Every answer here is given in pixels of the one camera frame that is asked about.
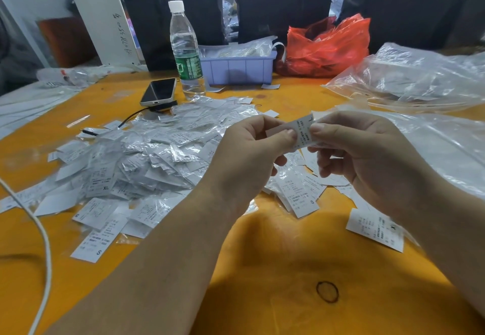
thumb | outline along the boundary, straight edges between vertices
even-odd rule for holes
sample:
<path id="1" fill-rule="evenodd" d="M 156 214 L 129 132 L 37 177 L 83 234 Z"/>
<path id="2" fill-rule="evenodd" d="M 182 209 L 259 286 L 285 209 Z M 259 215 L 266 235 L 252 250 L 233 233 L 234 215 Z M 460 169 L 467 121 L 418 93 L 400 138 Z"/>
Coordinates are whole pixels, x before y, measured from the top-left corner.
<path id="1" fill-rule="evenodd" d="M 314 123 L 310 126 L 312 141 L 346 151 L 352 157 L 364 157 L 375 144 L 374 134 L 339 124 Z"/>
<path id="2" fill-rule="evenodd" d="M 295 148 L 298 136 L 294 130 L 282 130 L 276 135 L 261 140 L 267 152 L 277 158 L 280 155 L 289 153 Z"/>

black phone screen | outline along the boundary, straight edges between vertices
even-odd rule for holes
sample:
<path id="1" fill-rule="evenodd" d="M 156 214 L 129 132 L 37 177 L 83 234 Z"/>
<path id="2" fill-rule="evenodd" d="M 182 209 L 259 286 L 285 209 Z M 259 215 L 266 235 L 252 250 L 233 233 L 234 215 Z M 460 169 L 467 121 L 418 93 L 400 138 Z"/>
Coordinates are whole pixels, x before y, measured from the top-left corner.
<path id="1" fill-rule="evenodd" d="M 174 91 L 175 81 L 176 79 L 166 79 L 150 82 L 141 102 L 170 99 Z"/>

forearm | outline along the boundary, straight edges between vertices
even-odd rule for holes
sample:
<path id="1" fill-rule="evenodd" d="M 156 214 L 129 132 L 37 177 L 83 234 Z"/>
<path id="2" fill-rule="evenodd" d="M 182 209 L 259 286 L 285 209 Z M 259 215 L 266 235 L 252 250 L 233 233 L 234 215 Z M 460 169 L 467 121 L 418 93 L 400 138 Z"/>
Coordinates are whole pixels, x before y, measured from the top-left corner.
<path id="1" fill-rule="evenodd" d="M 400 223 L 485 317 L 485 202 L 439 177 Z"/>
<path id="2" fill-rule="evenodd" d="M 233 224 L 212 196 L 194 189 L 47 334 L 188 334 Z"/>

water bottle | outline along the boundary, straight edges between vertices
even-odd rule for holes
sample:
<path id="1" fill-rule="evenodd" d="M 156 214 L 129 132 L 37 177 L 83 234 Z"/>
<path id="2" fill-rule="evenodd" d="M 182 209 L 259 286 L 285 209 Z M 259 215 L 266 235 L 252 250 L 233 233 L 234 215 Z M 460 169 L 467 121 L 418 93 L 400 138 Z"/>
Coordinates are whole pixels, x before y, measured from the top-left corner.
<path id="1" fill-rule="evenodd" d="M 170 43 L 174 51 L 182 90 L 187 100 L 196 100 L 205 94 L 196 33 L 185 17 L 183 1 L 169 1 L 168 6 L 172 13 Z"/>

yellow tabletop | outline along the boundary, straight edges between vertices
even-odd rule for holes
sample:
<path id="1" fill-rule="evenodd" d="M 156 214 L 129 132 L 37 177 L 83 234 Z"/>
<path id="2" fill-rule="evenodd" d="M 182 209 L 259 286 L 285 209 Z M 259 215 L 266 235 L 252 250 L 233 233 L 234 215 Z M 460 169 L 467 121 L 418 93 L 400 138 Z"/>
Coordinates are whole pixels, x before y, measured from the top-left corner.
<path id="1" fill-rule="evenodd" d="M 0 176 L 15 191 L 43 180 L 58 167 L 57 161 L 47 163 L 49 152 L 75 137 L 79 128 L 124 119 L 139 109 L 149 81 L 164 77 L 167 74 L 111 75 L 25 125 L 0 141 Z M 320 87 L 323 82 L 275 77 L 279 90 L 224 90 L 212 96 L 253 97 L 258 110 L 272 109 L 291 121 L 345 102 Z M 179 84 L 176 99 L 183 100 Z M 455 115 L 484 120 L 484 109 Z M 5 196 L 0 191 L 0 198 Z M 224 242 L 192 334 L 485 332 L 485 321 L 420 249 L 406 241 L 404 253 L 399 253 L 345 230 L 354 205 L 336 189 L 327 188 L 318 200 L 320 209 L 300 220 L 266 194 L 256 202 L 259 211 L 240 218 Z M 79 227 L 71 222 L 73 214 L 74 209 L 41 218 L 51 240 L 53 282 L 37 333 L 136 247 L 113 244 L 96 264 L 71 259 L 82 240 Z M 20 209 L 0 214 L 1 334 L 27 333 L 44 280 L 44 246 L 36 227 Z"/>

